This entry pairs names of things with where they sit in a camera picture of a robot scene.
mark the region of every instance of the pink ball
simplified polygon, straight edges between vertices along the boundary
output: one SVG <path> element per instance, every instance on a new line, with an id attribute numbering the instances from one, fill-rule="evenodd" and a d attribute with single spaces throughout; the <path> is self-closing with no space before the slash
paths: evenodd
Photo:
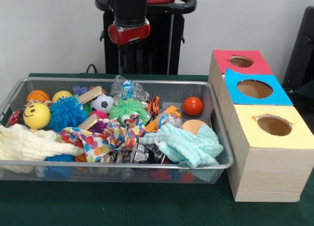
<path id="1" fill-rule="evenodd" d="M 105 112 L 93 111 L 90 115 L 96 114 L 98 119 L 107 119 L 108 115 Z"/>

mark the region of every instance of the white wall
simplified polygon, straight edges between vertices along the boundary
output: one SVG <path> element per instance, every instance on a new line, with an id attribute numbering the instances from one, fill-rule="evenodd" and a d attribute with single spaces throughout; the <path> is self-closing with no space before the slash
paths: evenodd
<path id="1" fill-rule="evenodd" d="M 207 74 L 213 49 L 260 50 L 282 82 L 304 10 L 314 0 L 197 0 L 186 15 L 181 74 Z"/>
<path id="2" fill-rule="evenodd" d="M 208 74 L 213 49 L 255 49 L 282 80 L 313 0 L 198 0 L 186 15 L 180 74 Z M 102 12 L 94 0 L 0 0 L 0 84 L 30 72 L 104 72 Z M 7 91 L 0 94 L 3 100 Z"/>

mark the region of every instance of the stacked wooden boxes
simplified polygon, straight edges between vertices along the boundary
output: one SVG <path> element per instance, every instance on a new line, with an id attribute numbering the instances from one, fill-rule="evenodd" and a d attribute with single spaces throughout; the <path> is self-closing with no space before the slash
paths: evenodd
<path id="1" fill-rule="evenodd" d="M 212 53 L 215 89 L 235 163 L 235 201 L 296 202 L 314 165 L 314 136 L 258 51 Z"/>

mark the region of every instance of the circular hole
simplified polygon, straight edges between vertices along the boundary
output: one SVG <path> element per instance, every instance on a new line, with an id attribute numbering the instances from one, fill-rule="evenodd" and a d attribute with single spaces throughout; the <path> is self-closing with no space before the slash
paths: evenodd
<path id="1" fill-rule="evenodd" d="M 236 87 L 244 95 L 258 99 L 269 97 L 273 93 L 271 86 L 258 80 L 243 80 Z"/>
<path id="2" fill-rule="evenodd" d="M 265 115 L 257 120 L 260 128 L 271 135 L 285 136 L 288 135 L 292 128 L 288 121 L 274 115 Z"/>
<path id="3" fill-rule="evenodd" d="M 242 68 L 247 68 L 253 65 L 253 61 L 244 56 L 233 56 L 229 58 L 229 61 L 232 65 Z"/>

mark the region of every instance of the wooden stick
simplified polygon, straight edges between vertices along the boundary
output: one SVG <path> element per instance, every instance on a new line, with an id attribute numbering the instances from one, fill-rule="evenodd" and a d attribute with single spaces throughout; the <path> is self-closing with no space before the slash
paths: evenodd
<path id="1" fill-rule="evenodd" d="M 93 88 L 92 90 L 89 90 L 88 92 L 82 94 L 78 97 L 78 102 L 85 104 L 91 100 L 93 100 L 95 97 L 98 97 L 103 93 L 103 89 L 100 86 L 97 86 Z"/>
<path id="2" fill-rule="evenodd" d="M 98 117 L 96 114 L 91 115 L 87 120 L 85 120 L 82 124 L 78 126 L 78 128 L 83 130 L 89 130 L 94 124 L 98 121 Z"/>

